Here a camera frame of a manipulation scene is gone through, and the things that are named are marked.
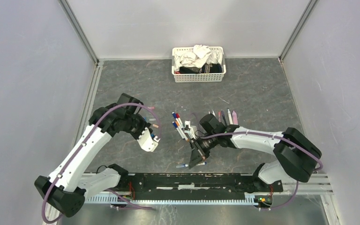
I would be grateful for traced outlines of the thin purple pen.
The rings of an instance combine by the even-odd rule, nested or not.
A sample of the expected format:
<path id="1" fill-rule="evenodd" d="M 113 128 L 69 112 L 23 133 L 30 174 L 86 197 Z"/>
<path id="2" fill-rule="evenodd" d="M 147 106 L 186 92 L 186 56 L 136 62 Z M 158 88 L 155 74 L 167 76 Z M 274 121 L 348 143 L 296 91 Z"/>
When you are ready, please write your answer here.
<path id="1" fill-rule="evenodd" d="M 218 121 L 222 122 L 222 115 L 221 115 L 221 111 L 218 111 Z"/>

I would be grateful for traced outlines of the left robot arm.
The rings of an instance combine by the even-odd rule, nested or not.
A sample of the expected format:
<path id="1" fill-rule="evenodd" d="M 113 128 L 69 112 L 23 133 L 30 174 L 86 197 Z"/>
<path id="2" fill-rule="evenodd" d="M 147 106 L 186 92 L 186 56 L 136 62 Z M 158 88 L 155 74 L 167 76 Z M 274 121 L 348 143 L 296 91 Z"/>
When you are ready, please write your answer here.
<path id="1" fill-rule="evenodd" d="M 116 103 L 94 111 L 81 139 L 66 158 L 48 176 L 36 178 L 34 186 L 43 198 L 43 210 L 50 204 L 60 212 L 59 218 L 69 218 L 89 197 L 109 188 L 123 191 L 128 187 L 125 170 L 117 166 L 110 166 L 89 179 L 81 178 L 97 153 L 119 132 L 130 134 L 146 152 L 156 149 L 160 139 L 139 114 L 142 108 L 148 110 L 142 101 L 123 93 Z"/>

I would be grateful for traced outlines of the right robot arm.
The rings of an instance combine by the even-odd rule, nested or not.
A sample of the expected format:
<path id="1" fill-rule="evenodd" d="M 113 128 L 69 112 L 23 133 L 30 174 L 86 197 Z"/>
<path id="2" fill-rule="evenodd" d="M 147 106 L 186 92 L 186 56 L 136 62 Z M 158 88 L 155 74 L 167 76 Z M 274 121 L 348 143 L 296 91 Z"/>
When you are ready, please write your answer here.
<path id="1" fill-rule="evenodd" d="M 321 151 L 293 127 L 283 132 L 257 131 L 237 124 L 225 125 L 213 114 L 205 115 L 199 124 L 205 131 L 202 135 L 190 121 L 184 123 L 183 131 L 189 135 L 192 150 L 189 168 L 204 162 L 216 146 L 274 155 L 275 161 L 263 163 L 256 169 L 257 175 L 252 178 L 252 186 L 257 191 L 264 191 L 283 178 L 307 183 L 312 173 L 323 169 Z"/>

